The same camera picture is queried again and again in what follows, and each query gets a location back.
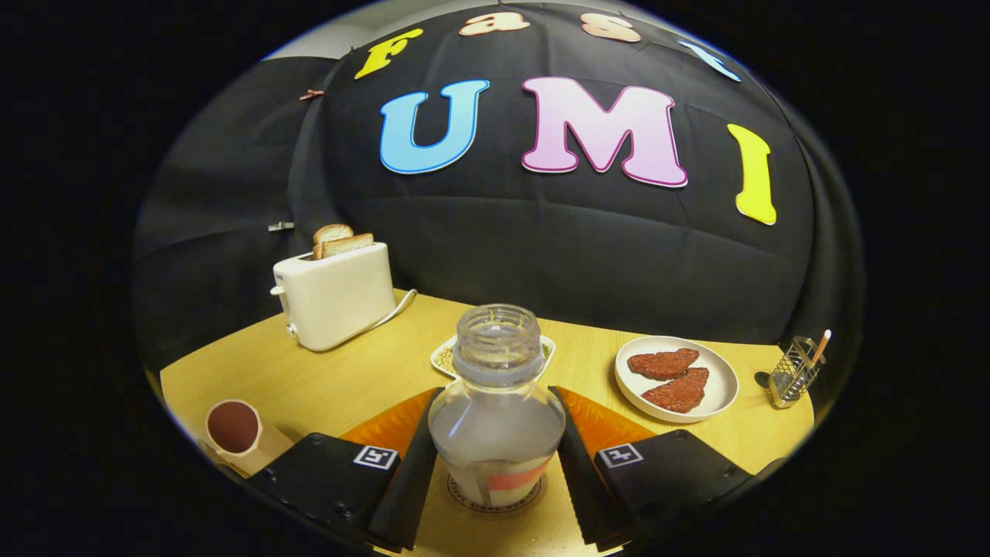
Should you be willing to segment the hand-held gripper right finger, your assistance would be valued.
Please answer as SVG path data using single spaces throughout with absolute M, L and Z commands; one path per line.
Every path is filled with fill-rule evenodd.
M 657 433 L 571 389 L 558 448 L 583 540 L 598 550 L 654 542 L 721 510 L 756 482 L 690 431 Z

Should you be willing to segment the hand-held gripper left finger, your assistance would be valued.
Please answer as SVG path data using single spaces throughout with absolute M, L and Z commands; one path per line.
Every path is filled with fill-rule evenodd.
M 315 528 L 392 552 L 412 550 L 436 459 L 427 389 L 350 431 L 313 432 L 247 484 Z

